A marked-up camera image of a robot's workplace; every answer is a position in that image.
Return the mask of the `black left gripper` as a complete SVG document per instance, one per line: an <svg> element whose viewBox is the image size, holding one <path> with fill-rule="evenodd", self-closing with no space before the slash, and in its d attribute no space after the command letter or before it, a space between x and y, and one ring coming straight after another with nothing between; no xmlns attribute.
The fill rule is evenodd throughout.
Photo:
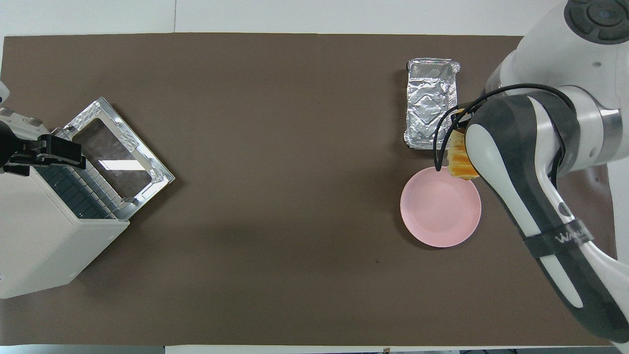
<svg viewBox="0 0 629 354"><path fill-rule="evenodd" d="M0 163L2 174L28 177L30 167L70 166L85 170L87 159L80 144L51 135L36 140L22 139L6 123L0 128Z"/></svg>

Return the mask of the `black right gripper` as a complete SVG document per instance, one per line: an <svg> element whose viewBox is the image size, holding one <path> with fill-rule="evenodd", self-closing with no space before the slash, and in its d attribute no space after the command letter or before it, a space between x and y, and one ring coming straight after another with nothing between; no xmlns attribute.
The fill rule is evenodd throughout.
<svg viewBox="0 0 629 354"><path fill-rule="evenodd" d="M485 101L465 102L459 105L459 110L453 116L452 129L454 131L465 132L474 113L481 108Z"/></svg>

